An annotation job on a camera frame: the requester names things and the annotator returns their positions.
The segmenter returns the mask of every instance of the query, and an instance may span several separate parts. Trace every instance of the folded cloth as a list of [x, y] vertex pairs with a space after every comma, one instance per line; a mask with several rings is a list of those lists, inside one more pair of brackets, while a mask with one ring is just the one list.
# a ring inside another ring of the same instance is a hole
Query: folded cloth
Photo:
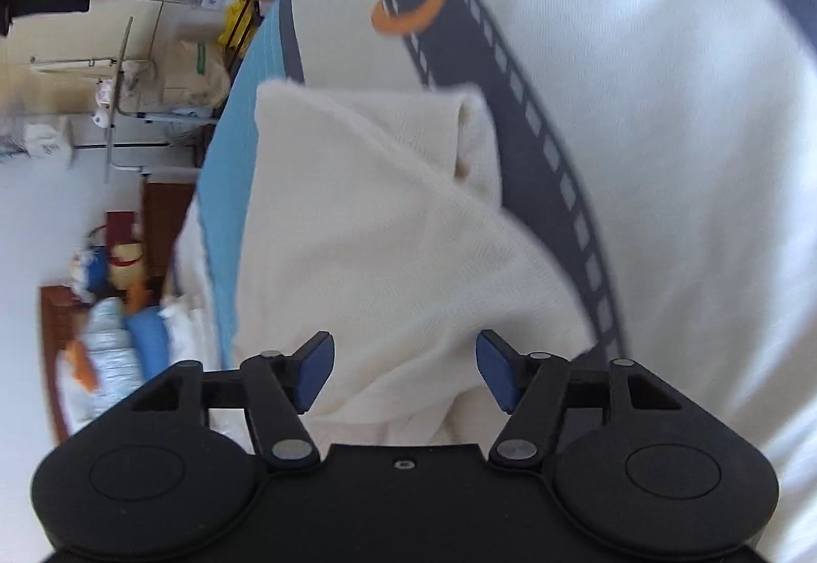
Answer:
[[487, 445], [503, 422], [475, 365], [491, 327], [520, 352], [591, 344], [577, 295], [500, 207], [493, 122], [476, 88], [258, 89], [255, 176], [234, 360], [318, 330], [336, 364], [306, 417], [338, 443]]

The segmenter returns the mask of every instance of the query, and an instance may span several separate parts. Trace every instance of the white wall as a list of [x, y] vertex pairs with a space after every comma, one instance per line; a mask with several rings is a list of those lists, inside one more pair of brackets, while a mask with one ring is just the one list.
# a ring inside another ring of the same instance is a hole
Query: white wall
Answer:
[[[187, 152], [117, 150], [120, 163], [186, 166]], [[38, 287], [60, 283], [107, 209], [139, 209], [139, 178], [103, 182], [103, 150], [70, 170], [27, 158], [0, 164], [0, 563], [41, 560], [50, 547], [29, 500], [31, 475], [54, 440], [42, 380]]]

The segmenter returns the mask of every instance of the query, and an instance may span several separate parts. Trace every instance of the film strip pattern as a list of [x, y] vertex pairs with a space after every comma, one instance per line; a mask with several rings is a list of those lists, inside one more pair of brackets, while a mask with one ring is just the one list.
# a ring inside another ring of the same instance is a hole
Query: film strip pattern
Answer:
[[[399, 17], [417, 13], [424, 0], [381, 2], [388, 15]], [[476, 83], [482, 89], [496, 125], [503, 205], [569, 275], [597, 348], [609, 357], [626, 355], [590, 209], [561, 142], [485, 4], [445, 0], [433, 20], [402, 38], [423, 84]]]

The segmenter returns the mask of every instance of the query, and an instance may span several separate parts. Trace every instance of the pillow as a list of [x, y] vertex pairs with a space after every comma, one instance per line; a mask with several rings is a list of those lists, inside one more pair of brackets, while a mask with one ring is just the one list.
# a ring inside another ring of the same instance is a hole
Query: pillow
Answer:
[[159, 315], [159, 307], [148, 307], [125, 317], [125, 328], [131, 333], [131, 343], [142, 363], [142, 373], [149, 381], [170, 366], [170, 338]]

